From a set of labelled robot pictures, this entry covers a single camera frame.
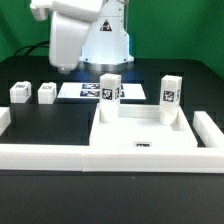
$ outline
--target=white block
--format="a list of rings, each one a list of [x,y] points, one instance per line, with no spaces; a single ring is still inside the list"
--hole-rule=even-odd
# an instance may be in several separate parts
[[[224,148],[224,135],[205,111],[194,113],[193,127],[206,147]]]
[[[160,122],[164,125],[176,123],[180,105],[182,78],[166,75],[161,82]]]
[[[120,105],[121,76],[105,74],[100,77],[100,118],[111,122],[118,117]]]
[[[10,89],[10,101],[11,103],[26,103],[31,94],[30,82],[17,82]]]
[[[56,83],[43,83],[38,90],[38,102],[39,104],[53,104],[57,96]]]
[[[162,79],[160,111],[175,113],[180,105],[182,77],[166,75]]]
[[[9,107],[0,107],[0,136],[11,123]]]

